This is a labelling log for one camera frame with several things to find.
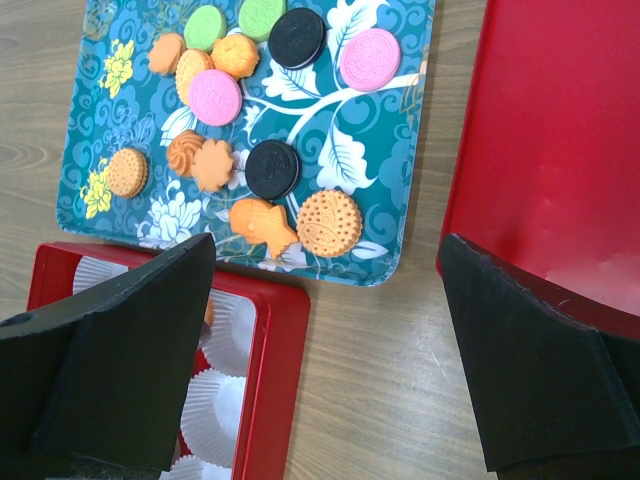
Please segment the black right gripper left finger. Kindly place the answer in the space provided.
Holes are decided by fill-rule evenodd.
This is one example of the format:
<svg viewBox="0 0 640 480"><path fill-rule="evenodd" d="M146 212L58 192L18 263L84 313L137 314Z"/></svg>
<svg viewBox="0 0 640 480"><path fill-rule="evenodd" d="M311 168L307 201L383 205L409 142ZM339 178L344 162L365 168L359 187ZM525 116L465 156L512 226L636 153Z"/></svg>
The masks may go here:
<svg viewBox="0 0 640 480"><path fill-rule="evenodd" d="M174 454L216 249L194 236L1 325L1 467L161 471Z"/></svg>

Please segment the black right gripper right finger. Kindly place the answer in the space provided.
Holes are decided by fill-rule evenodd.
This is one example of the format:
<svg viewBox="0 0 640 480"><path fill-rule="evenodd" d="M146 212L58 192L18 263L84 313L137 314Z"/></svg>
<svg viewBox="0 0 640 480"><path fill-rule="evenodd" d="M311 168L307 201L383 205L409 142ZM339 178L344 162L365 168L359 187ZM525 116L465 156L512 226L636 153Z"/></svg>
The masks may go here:
<svg viewBox="0 0 640 480"><path fill-rule="evenodd" d="M438 264L485 465L639 466L639 319L456 234Z"/></svg>

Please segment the orange plain oval cookie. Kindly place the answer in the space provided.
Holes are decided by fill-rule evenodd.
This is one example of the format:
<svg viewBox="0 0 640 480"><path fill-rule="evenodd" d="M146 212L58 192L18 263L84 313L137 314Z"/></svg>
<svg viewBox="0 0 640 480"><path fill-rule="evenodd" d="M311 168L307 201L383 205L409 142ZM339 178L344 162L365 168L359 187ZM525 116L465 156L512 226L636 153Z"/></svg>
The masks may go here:
<svg viewBox="0 0 640 480"><path fill-rule="evenodd" d="M210 328L213 324L214 315L215 315L214 311L215 311L214 302L211 298L208 298L206 308L205 308L204 319L203 319L204 325L207 328Z"/></svg>

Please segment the orange round embossed cookie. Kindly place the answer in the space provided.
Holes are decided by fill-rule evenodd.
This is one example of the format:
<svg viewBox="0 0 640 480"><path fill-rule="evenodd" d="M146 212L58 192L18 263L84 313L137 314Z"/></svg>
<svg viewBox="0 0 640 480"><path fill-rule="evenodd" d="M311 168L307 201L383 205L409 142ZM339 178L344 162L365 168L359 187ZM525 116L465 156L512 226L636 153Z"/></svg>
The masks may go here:
<svg viewBox="0 0 640 480"><path fill-rule="evenodd" d="M228 73L236 80L250 77L260 60L256 44L243 34L231 34L217 39L211 58L216 69Z"/></svg>

